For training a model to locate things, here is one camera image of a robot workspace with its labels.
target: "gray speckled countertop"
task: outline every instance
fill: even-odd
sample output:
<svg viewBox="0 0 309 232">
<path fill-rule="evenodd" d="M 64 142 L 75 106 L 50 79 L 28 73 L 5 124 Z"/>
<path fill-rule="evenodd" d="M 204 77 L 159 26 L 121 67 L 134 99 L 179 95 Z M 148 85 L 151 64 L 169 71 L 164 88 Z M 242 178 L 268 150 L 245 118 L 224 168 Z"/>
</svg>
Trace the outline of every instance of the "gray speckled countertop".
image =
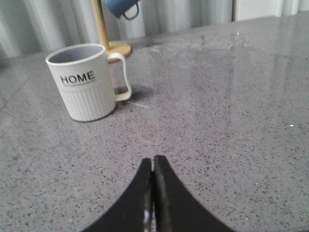
<svg viewBox="0 0 309 232">
<path fill-rule="evenodd" d="M 70 119 L 44 62 L 0 62 L 0 230 L 80 231 L 165 155 L 239 232 L 309 227 L 309 13 L 133 40 L 132 98 Z M 122 66 L 111 65 L 115 86 Z"/>
</svg>

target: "mug handle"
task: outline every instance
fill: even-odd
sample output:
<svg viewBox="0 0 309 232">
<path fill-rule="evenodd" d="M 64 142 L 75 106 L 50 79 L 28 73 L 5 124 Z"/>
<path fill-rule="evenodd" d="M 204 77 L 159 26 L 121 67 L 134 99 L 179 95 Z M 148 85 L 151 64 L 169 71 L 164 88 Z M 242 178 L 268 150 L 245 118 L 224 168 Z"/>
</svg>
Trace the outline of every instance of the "mug handle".
<svg viewBox="0 0 309 232">
<path fill-rule="evenodd" d="M 139 11 L 140 11 L 140 8 L 139 8 L 138 3 L 136 3 L 136 7 L 137 7 L 137 11 L 136 11 L 136 14 L 135 14 L 133 17 L 128 18 L 128 17 L 126 16 L 126 13 L 123 14 L 123 16 L 125 17 L 126 20 L 132 20 L 132 19 L 136 18 L 136 16 L 139 14 Z"/>
<path fill-rule="evenodd" d="M 127 87 L 127 92 L 115 94 L 115 96 L 116 96 L 115 101 L 119 102 L 119 101 L 128 100 L 131 97 L 132 88 L 131 88 L 131 85 L 130 85 L 129 80 L 127 78 L 127 75 L 126 75 L 126 59 L 122 54 L 117 53 L 117 52 L 108 54 L 107 60 L 110 60 L 110 59 L 120 59 L 123 62 L 123 64 L 124 64 L 124 76 L 125 76 L 125 82 L 126 82 L 126 87 Z"/>
</svg>

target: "wooden stand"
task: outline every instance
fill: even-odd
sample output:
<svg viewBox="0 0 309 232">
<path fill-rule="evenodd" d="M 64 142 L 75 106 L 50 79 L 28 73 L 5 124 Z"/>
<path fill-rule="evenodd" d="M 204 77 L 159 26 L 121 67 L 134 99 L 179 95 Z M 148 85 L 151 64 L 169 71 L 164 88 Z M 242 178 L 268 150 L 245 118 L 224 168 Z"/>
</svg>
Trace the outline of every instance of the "wooden stand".
<svg viewBox="0 0 309 232">
<path fill-rule="evenodd" d="M 91 1 L 92 1 L 93 13 L 95 15 L 100 44 L 105 46 L 107 54 L 113 52 L 119 52 L 125 57 L 128 57 L 131 54 L 131 46 L 128 43 L 113 42 L 113 41 L 110 42 L 108 39 L 105 21 L 103 17 L 101 0 L 91 0 Z M 115 62 L 115 61 L 118 61 L 118 59 L 115 60 L 113 59 L 110 60 L 109 62 Z"/>
</svg>

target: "wooden pole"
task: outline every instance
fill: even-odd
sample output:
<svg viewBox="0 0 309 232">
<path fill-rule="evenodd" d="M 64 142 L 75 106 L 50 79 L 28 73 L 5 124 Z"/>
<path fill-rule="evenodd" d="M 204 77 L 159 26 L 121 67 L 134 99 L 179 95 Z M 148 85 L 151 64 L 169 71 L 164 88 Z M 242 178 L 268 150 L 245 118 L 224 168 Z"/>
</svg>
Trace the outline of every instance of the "wooden pole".
<svg viewBox="0 0 309 232">
<path fill-rule="evenodd" d="M 109 50 L 110 44 L 109 44 L 109 39 L 108 39 L 105 21 L 103 17 L 101 0 L 92 0 L 92 8 L 93 8 L 93 13 L 95 15 L 100 44 L 104 45 L 106 50 Z"/>
</svg>

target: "mug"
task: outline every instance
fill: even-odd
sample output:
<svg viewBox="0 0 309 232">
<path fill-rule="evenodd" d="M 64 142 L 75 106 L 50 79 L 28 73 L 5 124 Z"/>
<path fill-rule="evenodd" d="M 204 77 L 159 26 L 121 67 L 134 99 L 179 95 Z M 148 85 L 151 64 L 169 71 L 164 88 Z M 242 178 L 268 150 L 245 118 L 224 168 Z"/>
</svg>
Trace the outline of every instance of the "mug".
<svg viewBox="0 0 309 232">
<path fill-rule="evenodd" d="M 140 11 L 138 5 L 139 0 L 103 0 L 103 1 L 117 18 L 120 18 L 120 16 L 123 15 L 125 19 L 132 20 L 139 14 Z M 126 16 L 126 11 L 134 5 L 136 5 L 137 7 L 136 14 L 133 17 L 128 18 Z"/>
<path fill-rule="evenodd" d="M 128 91 L 115 94 L 108 60 L 123 62 Z M 101 44 L 86 43 L 62 48 L 46 57 L 62 100 L 71 118 L 93 121 L 107 116 L 117 101 L 131 97 L 131 85 L 126 74 L 126 59 L 120 53 L 106 54 Z"/>
</svg>

